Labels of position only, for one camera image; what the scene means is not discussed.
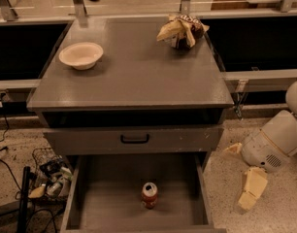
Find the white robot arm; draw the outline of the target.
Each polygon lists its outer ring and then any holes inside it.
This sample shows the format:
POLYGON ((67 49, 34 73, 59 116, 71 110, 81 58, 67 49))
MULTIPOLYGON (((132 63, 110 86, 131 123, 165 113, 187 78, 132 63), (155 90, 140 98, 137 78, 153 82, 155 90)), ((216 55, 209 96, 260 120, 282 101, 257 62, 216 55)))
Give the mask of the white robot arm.
POLYGON ((241 212, 248 212, 262 196, 268 184, 268 174, 279 171, 297 153, 297 81, 286 91, 285 102, 288 111, 281 110, 241 143, 224 150, 248 165, 236 202, 241 212))

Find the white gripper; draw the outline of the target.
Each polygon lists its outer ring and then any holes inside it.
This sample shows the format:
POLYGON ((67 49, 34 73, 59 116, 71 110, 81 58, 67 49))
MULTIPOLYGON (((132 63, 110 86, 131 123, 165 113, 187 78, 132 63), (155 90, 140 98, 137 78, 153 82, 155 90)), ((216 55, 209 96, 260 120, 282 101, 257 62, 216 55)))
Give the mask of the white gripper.
POLYGON ((233 144, 223 152, 241 154, 248 165, 257 166, 249 167, 244 173, 245 184, 238 200, 238 206, 244 211, 249 211, 263 194, 268 183, 267 172, 277 172, 289 163, 289 157, 262 130, 254 130, 243 140, 243 144, 233 144))

